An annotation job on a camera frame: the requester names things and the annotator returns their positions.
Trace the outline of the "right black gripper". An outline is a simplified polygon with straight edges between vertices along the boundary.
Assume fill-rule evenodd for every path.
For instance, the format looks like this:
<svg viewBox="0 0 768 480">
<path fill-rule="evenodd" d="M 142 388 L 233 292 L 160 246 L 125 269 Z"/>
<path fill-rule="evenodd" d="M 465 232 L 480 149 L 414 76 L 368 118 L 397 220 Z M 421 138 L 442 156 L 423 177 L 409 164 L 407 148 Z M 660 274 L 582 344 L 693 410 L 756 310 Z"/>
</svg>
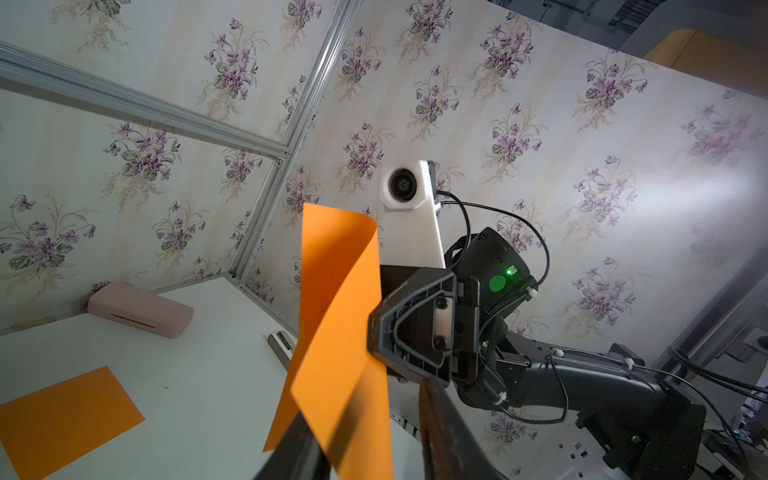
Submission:
<svg viewBox="0 0 768 480">
<path fill-rule="evenodd" d="M 383 299 L 369 315 L 367 348 L 392 374 L 447 386 L 477 376 L 481 321 L 498 298 L 496 265 L 456 269 L 383 265 Z"/>
</svg>

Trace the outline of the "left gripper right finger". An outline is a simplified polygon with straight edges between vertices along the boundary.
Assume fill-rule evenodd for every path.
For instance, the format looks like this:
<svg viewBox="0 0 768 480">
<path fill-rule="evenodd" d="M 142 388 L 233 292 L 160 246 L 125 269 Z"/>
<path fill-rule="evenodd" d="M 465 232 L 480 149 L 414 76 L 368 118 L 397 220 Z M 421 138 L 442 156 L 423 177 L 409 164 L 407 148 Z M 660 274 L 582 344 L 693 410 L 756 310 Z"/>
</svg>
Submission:
<svg viewBox="0 0 768 480">
<path fill-rule="evenodd" d="M 435 379 L 420 383 L 418 408 L 426 479 L 504 479 Z"/>
</svg>

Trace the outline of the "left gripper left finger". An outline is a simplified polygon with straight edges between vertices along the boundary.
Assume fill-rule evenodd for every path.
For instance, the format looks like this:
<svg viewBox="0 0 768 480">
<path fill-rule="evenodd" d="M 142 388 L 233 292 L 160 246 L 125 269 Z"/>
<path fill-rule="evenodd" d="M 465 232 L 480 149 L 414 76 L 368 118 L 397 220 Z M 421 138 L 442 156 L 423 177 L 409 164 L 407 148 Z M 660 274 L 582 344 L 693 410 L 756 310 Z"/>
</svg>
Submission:
<svg viewBox="0 0 768 480">
<path fill-rule="evenodd" d="M 254 477 L 255 480 L 329 480 L 330 462 L 301 413 Z"/>
</svg>

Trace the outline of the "orange square paper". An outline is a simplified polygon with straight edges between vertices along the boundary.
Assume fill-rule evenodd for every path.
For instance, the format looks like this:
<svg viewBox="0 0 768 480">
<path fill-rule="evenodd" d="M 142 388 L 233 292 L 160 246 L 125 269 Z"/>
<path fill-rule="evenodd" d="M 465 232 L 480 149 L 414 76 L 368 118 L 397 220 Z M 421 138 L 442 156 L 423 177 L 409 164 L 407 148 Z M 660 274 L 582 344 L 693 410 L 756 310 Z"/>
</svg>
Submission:
<svg viewBox="0 0 768 480">
<path fill-rule="evenodd" d="M 1 405 L 1 445 L 20 479 L 44 479 L 144 422 L 109 367 Z"/>
<path fill-rule="evenodd" d="M 394 476 L 387 370 L 367 348 L 382 299 L 378 225 L 320 205 L 302 220 L 299 336 L 264 449 L 302 415 L 342 479 Z"/>
</svg>

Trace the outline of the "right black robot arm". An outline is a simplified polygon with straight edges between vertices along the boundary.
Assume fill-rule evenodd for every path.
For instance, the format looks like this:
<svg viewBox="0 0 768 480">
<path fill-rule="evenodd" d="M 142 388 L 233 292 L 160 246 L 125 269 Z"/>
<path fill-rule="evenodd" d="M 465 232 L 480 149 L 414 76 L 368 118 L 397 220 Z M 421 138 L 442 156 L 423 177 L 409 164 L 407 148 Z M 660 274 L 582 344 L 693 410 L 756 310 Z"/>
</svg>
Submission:
<svg viewBox="0 0 768 480">
<path fill-rule="evenodd" d="M 467 406 L 509 413 L 546 406 L 575 411 L 632 479 L 687 479 L 695 469 L 705 409 L 655 379 L 615 344 L 577 352 L 511 332 L 505 315 L 538 285 L 492 229 L 460 238 L 441 267 L 384 265 L 381 303 L 370 316 L 369 351 L 390 374 L 453 386 Z"/>
</svg>

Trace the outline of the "small grey stapler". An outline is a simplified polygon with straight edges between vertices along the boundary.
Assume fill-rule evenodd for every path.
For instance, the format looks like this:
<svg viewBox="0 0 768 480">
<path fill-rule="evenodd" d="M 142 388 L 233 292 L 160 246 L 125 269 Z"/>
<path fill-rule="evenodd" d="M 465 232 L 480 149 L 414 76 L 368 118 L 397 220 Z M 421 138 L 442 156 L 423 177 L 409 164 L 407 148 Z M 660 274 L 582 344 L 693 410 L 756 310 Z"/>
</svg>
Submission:
<svg viewBox="0 0 768 480">
<path fill-rule="evenodd" d="M 268 334 L 267 343 L 281 365 L 289 370 L 296 348 L 293 337 L 287 331 L 280 330 Z"/>
</svg>

